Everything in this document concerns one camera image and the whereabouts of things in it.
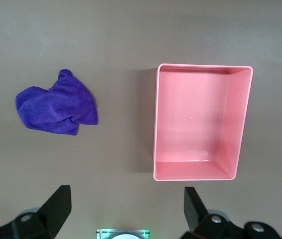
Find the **purple microfiber towel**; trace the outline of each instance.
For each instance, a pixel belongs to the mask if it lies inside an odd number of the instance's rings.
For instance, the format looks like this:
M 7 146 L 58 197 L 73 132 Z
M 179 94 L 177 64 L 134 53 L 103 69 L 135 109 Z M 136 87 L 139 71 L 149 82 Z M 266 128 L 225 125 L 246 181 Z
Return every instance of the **purple microfiber towel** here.
M 80 123 L 98 123 L 92 96 L 66 69 L 49 91 L 32 86 L 19 93 L 16 109 L 27 128 L 50 133 L 76 135 Z

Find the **silver bolt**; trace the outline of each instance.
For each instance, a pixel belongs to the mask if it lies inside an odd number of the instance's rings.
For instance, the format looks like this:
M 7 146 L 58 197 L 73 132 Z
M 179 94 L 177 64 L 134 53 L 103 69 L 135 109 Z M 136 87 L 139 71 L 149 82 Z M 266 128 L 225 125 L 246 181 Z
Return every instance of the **silver bolt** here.
M 217 215 L 213 215 L 213 216 L 211 217 L 211 219 L 212 219 L 212 221 L 213 221 L 214 223 L 221 223 L 221 222 L 222 222 L 221 218 L 220 218 L 219 216 L 217 216 Z
M 263 228 L 261 225 L 257 224 L 257 223 L 253 223 L 253 224 L 252 224 L 252 228 L 253 228 L 255 231 L 257 231 L 258 233 L 264 232 L 264 228 Z
M 24 223 L 24 222 L 27 222 L 30 218 L 31 218 L 31 214 L 27 214 L 27 215 L 23 216 L 20 219 L 20 221 Z

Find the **crumpled cloth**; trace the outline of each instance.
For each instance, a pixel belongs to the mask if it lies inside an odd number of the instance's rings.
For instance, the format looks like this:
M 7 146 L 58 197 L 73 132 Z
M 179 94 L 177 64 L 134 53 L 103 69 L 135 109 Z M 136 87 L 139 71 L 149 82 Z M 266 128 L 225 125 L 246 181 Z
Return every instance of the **crumpled cloth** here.
M 15 103 L 22 123 L 30 129 L 76 135 L 80 123 L 98 123 L 91 94 L 67 69 L 59 72 L 49 91 L 29 87 L 16 96 Z

